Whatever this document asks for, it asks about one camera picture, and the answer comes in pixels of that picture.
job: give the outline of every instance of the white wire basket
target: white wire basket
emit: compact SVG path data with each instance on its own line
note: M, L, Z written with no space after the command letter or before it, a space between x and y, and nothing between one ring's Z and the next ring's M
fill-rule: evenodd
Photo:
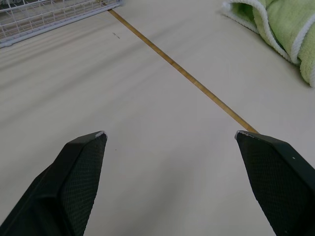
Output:
M0 0L0 48L122 3L123 0Z

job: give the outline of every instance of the white towel trim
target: white towel trim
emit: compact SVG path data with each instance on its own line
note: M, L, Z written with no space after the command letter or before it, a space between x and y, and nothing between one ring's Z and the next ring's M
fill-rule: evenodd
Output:
M307 32L310 30L312 25L315 23L315 14L310 17L310 19L305 23L305 25L302 27L300 32L297 34L291 48L291 60L294 64L299 65L301 62L298 59L299 52L301 50L302 43L304 41L304 38L307 34Z
M285 52L285 50L283 50L280 45L276 42L275 38L273 37L270 27L269 27L269 22L268 22L268 15L267 15L267 11L266 8L258 1L258 0L230 0L229 2L226 2L223 4L223 14L229 18L231 18L232 20L244 25L245 27L249 28L250 30L254 31L251 27L251 23L246 22L245 20L241 19L240 17L238 17L237 15L235 15L234 13L231 12L232 7L227 7L228 5L232 4L232 3L243 3L243 4L247 4L247 5L251 5L252 7L256 8L262 18L263 21L263 27L267 36L268 41L270 42L271 46L281 55L283 56L286 60L288 60L289 62L293 63L290 56L288 55L288 53Z

